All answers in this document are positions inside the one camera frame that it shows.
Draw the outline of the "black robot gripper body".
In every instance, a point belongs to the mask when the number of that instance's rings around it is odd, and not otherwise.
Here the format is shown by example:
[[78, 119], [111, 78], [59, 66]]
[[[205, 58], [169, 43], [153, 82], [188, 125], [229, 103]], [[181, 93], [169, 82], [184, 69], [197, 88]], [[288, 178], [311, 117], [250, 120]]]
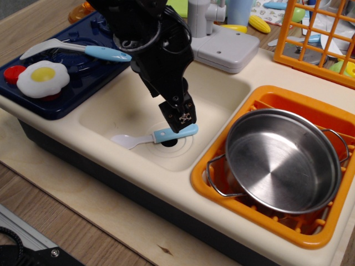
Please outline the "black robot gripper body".
[[183, 74], [193, 60], [191, 32], [171, 6], [112, 6], [118, 47], [153, 95], [180, 106], [187, 93]]

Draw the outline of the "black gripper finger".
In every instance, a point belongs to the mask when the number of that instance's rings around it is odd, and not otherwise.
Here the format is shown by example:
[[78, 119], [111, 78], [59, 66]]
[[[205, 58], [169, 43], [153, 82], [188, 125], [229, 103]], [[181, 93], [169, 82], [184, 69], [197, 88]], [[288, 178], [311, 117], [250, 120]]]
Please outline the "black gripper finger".
[[182, 130], [187, 126], [196, 123], [196, 109], [192, 97], [189, 93], [184, 95], [184, 101], [177, 110], [177, 124], [179, 130]]
[[159, 104], [159, 108], [172, 131], [178, 133], [180, 129], [177, 110], [171, 107], [167, 101]]

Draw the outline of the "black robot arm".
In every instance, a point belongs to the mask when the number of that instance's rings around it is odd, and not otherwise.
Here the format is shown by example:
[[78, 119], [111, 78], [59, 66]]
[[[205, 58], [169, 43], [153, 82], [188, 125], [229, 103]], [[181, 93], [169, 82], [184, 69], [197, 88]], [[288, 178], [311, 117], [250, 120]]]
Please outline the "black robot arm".
[[173, 132], [196, 123], [184, 72], [194, 60], [188, 25], [166, 1], [90, 1], [104, 16], [115, 43], [132, 57], [131, 68], [153, 97]]

